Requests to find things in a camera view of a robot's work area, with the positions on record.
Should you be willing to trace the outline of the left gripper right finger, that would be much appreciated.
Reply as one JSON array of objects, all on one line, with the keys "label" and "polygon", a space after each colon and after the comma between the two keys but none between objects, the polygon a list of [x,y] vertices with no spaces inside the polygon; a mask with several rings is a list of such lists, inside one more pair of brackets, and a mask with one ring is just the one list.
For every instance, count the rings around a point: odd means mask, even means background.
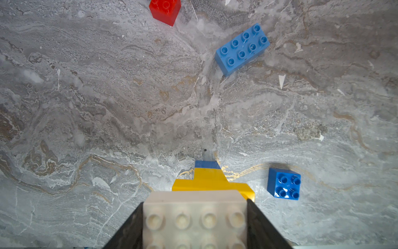
[{"label": "left gripper right finger", "polygon": [[287,240],[250,199],[247,199],[247,224],[248,249],[292,249]]}]

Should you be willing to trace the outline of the yellow long lego brick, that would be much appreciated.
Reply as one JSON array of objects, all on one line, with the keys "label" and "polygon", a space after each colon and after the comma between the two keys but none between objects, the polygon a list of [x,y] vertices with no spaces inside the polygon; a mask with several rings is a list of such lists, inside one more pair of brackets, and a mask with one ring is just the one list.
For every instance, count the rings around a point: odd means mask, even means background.
[{"label": "yellow long lego brick", "polygon": [[176,179],[172,191],[212,191],[212,190],[237,190],[245,199],[255,202],[255,192],[245,183],[231,183],[228,181],[205,181]]}]

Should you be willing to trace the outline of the yellow square lego brick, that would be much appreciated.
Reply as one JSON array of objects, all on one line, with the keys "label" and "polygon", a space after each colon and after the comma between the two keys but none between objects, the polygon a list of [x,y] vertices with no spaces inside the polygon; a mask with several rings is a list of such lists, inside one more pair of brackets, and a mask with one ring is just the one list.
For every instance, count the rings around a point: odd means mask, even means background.
[{"label": "yellow square lego brick", "polygon": [[195,181],[224,181],[228,182],[226,176],[221,169],[195,168]]}]

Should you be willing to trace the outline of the white long lego brick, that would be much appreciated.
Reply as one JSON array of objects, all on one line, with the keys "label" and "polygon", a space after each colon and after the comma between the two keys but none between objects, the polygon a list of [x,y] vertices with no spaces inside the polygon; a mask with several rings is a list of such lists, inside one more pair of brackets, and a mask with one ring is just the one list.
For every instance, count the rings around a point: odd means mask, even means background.
[{"label": "white long lego brick", "polygon": [[236,190],[153,192],[143,204],[145,249],[245,249],[247,229]]}]

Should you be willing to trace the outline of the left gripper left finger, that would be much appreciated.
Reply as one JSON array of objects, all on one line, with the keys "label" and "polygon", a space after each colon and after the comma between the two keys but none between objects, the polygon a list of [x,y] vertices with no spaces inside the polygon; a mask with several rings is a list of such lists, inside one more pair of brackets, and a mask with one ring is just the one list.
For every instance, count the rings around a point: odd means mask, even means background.
[{"label": "left gripper left finger", "polygon": [[103,249],[143,249],[143,206],[141,202]]}]

